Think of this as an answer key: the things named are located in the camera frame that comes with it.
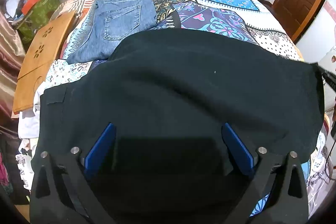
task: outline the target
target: bedsheet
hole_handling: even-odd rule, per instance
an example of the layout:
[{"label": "bedsheet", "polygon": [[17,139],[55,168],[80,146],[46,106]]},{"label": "bedsheet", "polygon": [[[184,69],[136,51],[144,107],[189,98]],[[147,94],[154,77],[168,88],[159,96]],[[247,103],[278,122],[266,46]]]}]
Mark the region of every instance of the bedsheet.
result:
[{"label": "bedsheet", "polygon": [[[253,43],[287,59],[303,61],[299,50],[279,22],[258,0],[153,0],[153,2],[158,14],[158,25],[154,29],[177,27],[215,32]],[[66,59],[70,53],[85,43],[83,37],[93,25],[94,9],[91,9],[93,3],[94,0],[69,0],[58,9],[59,14],[76,10],[78,22],[64,43],[61,59]],[[100,61],[94,61],[91,67],[99,63]],[[308,162],[302,164],[308,193],[314,192],[315,183],[312,181],[323,172],[322,162],[325,163],[326,160],[326,148],[321,140],[328,132],[329,120],[326,117],[316,151]],[[251,215],[263,209],[267,198],[268,195],[257,203]],[[311,198],[310,212],[315,205],[314,199]]]}]

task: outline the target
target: black garment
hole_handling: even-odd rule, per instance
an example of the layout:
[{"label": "black garment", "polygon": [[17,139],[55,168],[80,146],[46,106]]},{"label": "black garment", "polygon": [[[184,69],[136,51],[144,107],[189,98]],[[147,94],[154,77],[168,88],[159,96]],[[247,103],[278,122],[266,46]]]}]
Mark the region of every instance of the black garment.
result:
[{"label": "black garment", "polygon": [[44,92],[36,154],[74,146],[87,154],[112,122],[110,164],[91,183],[106,210],[117,220],[162,212],[202,219],[201,212],[230,211],[247,183],[222,141],[225,122],[257,147],[294,150],[306,162],[323,110],[315,65],[209,32],[144,31],[79,81]]}]

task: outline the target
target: pink fabric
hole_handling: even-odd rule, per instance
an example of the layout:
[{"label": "pink fabric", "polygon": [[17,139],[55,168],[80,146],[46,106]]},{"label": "pink fabric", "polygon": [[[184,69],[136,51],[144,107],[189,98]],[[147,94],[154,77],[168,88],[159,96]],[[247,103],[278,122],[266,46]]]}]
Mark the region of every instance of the pink fabric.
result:
[{"label": "pink fabric", "polygon": [[8,180],[8,173],[6,170],[6,167],[4,166],[2,162],[2,154],[0,153],[0,183],[3,186],[8,186],[9,180]]}]

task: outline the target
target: red object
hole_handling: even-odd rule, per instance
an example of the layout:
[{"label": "red object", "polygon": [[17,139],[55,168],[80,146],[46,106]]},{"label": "red object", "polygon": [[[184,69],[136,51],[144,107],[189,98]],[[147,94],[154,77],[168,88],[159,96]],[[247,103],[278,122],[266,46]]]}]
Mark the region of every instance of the red object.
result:
[{"label": "red object", "polygon": [[28,0],[27,3],[25,5],[23,5],[21,11],[24,15],[26,15],[29,10],[35,5],[35,3],[37,3],[40,0]]}]

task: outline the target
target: gold curtain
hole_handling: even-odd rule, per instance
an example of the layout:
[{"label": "gold curtain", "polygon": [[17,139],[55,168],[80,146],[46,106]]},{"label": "gold curtain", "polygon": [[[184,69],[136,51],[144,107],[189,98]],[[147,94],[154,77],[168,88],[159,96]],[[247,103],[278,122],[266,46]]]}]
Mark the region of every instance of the gold curtain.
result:
[{"label": "gold curtain", "polygon": [[17,119],[12,119],[13,99],[25,51],[17,31],[0,12],[0,133],[17,138]]}]

